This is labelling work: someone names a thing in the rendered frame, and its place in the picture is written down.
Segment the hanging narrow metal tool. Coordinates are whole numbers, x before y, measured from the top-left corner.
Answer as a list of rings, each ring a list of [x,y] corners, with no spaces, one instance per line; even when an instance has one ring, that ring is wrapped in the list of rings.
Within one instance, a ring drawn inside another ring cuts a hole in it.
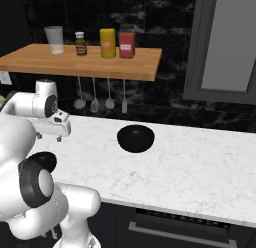
[[[123,79],[123,100],[122,100],[122,113],[126,114],[128,110],[128,104],[126,100],[126,85],[125,85],[125,79]]]

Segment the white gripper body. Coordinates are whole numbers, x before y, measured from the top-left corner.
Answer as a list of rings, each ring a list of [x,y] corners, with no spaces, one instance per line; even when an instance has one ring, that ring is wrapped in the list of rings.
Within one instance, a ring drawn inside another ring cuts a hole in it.
[[[52,119],[33,119],[32,124],[40,134],[67,137],[71,134],[70,121],[56,122]]]

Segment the hanging metal slotted spoon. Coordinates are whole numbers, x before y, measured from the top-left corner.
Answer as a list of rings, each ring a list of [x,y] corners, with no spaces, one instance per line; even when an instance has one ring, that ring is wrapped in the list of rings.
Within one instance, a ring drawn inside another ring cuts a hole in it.
[[[96,94],[96,85],[93,85],[93,94]],[[92,113],[97,113],[99,110],[99,101],[97,99],[97,96],[94,96],[94,99],[91,102],[90,111]]]

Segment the hanging metal ladle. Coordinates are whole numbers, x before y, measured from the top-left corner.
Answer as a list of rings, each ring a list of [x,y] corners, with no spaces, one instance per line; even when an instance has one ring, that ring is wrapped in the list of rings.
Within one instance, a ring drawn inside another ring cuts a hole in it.
[[[81,88],[80,80],[78,81],[78,88],[79,88],[79,91],[78,91],[79,98],[74,101],[73,106],[77,110],[82,110],[86,107],[86,100],[82,96],[82,88]]]

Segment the white wall outlet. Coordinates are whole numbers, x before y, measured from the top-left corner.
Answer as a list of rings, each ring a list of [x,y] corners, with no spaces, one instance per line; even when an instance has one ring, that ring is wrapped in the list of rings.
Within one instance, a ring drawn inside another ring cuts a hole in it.
[[[6,71],[0,71],[0,83],[3,85],[11,85],[12,81],[10,75]]]

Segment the wooden wall shelf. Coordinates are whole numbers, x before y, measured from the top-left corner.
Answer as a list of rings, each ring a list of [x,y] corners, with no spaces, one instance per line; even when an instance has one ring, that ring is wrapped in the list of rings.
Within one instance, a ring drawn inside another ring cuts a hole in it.
[[[132,59],[104,59],[99,46],[88,46],[86,56],[77,56],[74,45],[53,55],[48,44],[30,44],[0,57],[0,71],[154,81],[160,63],[160,48],[137,48]]]

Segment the yellow jar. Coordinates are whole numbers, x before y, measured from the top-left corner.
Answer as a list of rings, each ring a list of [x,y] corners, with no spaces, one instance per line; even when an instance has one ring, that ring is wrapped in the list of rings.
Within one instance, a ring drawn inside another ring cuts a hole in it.
[[[116,39],[113,28],[100,30],[100,48],[103,58],[114,58],[116,56]]]

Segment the small black bowl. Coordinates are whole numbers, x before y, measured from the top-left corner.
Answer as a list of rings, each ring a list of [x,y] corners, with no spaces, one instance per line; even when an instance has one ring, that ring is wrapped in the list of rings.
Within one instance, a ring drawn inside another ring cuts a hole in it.
[[[31,156],[40,166],[42,166],[49,173],[53,172],[57,165],[57,158],[52,152],[38,152]]]

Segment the black under-counter appliance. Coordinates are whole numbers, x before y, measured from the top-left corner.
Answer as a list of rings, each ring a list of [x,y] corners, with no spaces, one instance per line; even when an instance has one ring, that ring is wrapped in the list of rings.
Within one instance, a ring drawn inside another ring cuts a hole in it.
[[[225,227],[223,224],[177,214],[163,213],[146,209],[137,209],[136,219],[133,222],[136,223],[137,227],[203,238],[218,242],[227,243],[230,239],[228,237],[228,228]]]

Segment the clear plastic cup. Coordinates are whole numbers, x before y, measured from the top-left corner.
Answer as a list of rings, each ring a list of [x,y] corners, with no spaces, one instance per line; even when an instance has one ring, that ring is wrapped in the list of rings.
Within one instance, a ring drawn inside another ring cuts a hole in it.
[[[63,42],[63,27],[62,26],[48,26],[44,28],[47,41],[50,45],[50,50],[53,55],[60,55],[64,53]]]

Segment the hanging metal spatula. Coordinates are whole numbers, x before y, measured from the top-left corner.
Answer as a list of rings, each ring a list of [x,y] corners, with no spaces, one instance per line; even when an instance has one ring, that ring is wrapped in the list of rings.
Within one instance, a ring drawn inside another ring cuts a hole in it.
[[[115,107],[115,102],[114,100],[111,98],[111,92],[110,92],[110,79],[107,79],[108,82],[108,98],[105,102],[105,106],[107,109],[114,109]]]

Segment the brown bottle white cap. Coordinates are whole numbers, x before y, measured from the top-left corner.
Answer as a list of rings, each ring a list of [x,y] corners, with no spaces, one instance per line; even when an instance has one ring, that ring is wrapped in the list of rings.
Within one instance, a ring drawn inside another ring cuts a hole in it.
[[[84,39],[84,33],[82,31],[79,31],[75,33],[75,36],[76,36],[76,41],[75,41],[76,54],[78,56],[85,56],[87,54],[87,45]]]

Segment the red jar dark lid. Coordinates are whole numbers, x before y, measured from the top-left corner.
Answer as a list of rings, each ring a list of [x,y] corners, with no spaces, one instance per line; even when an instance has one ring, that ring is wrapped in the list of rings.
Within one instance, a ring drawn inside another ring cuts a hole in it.
[[[133,24],[121,24],[119,32],[119,55],[132,59],[135,56],[135,32]]]

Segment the large black bowl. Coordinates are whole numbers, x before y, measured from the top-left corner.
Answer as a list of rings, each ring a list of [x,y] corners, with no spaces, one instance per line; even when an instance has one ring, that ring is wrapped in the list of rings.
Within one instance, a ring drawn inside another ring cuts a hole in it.
[[[144,125],[127,125],[117,132],[118,144],[130,153],[147,151],[153,145],[154,140],[154,132]]]

